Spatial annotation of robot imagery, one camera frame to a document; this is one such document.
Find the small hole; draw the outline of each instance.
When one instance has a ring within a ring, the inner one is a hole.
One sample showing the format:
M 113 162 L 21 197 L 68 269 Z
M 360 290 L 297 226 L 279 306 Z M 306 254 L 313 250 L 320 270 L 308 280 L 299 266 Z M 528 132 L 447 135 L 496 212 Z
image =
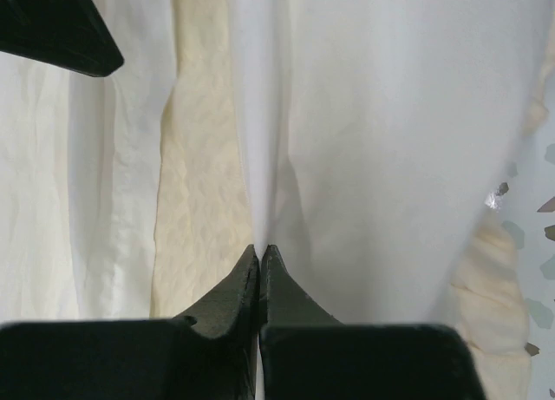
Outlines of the small hole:
M 185 323 L 189 326 L 193 326 L 197 323 L 197 319 L 194 316 L 184 316 L 183 320 L 185 321 Z

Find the black plastic part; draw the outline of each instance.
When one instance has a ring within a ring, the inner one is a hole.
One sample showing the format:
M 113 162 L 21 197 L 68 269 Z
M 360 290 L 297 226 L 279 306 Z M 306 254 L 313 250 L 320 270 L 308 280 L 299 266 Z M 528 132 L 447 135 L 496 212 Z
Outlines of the black plastic part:
M 266 400 L 486 400 L 450 328 L 340 325 L 289 276 L 275 246 L 262 272 Z
M 8 325 L 0 398 L 252 400 L 258 281 L 250 246 L 176 318 Z
M 0 0 L 0 50 L 91 76 L 123 64 L 92 0 Z

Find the crumpled fabric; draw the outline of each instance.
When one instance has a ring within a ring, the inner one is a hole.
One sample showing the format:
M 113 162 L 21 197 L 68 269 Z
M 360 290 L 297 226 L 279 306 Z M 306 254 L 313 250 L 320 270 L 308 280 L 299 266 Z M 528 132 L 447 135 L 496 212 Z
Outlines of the crumpled fabric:
M 162 121 L 153 316 L 173 316 L 252 243 L 225 0 L 173 0 L 178 79 Z
M 553 69 L 555 16 L 524 134 L 532 134 L 549 114 L 544 93 Z M 449 324 L 467 342 L 487 398 L 520 400 L 526 398 L 532 361 L 525 349 L 529 319 L 517 277 L 518 254 L 499 223 L 495 199 L 486 203 L 491 209 L 483 215 L 451 279 Z
M 171 0 L 94 0 L 125 57 L 106 79 L 0 54 L 0 321 L 145 318 Z

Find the cream fabric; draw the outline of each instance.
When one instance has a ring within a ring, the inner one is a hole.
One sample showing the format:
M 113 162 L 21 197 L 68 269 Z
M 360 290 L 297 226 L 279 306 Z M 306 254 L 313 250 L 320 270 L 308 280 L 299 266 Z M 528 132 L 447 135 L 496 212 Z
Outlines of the cream fabric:
M 225 0 L 173 0 L 179 76 L 162 122 L 154 316 L 189 307 L 252 242 Z
M 489 400 L 522 400 L 530 382 L 528 314 L 513 240 L 487 209 L 451 280 L 451 325 L 469 345 Z
M 77 318 L 69 246 L 69 72 L 0 53 L 0 323 Z
M 344 321 L 448 322 L 449 280 L 519 141 L 552 0 L 230 0 L 230 11 L 258 252 L 278 244 Z M 479 365 L 496 399 L 522 398 L 529 373 L 511 256 L 493 268 L 474 251 L 480 268 L 460 272 L 508 274 L 517 299 L 480 340 L 491 355 L 507 331 L 505 351 Z M 494 312 L 472 301 L 468 322 Z

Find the white sheet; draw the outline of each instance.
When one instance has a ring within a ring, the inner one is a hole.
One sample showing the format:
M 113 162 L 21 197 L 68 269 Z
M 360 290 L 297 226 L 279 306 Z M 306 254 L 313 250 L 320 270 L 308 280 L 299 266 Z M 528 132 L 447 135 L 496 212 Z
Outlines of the white sheet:
M 517 264 L 511 236 L 488 208 L 452 277 L 449 322 L 467 341 L 489 400 L 524 400 L 530 383 L 528 314 Z
M 552 0 L 230 0 L 230 12 L 258 251 L 278 244 L 343 321 L 441 319 L 519 138 Z
M 147 317 L 171 0 L 95 0 L 107 79 L 0 55 L 0 321 Z

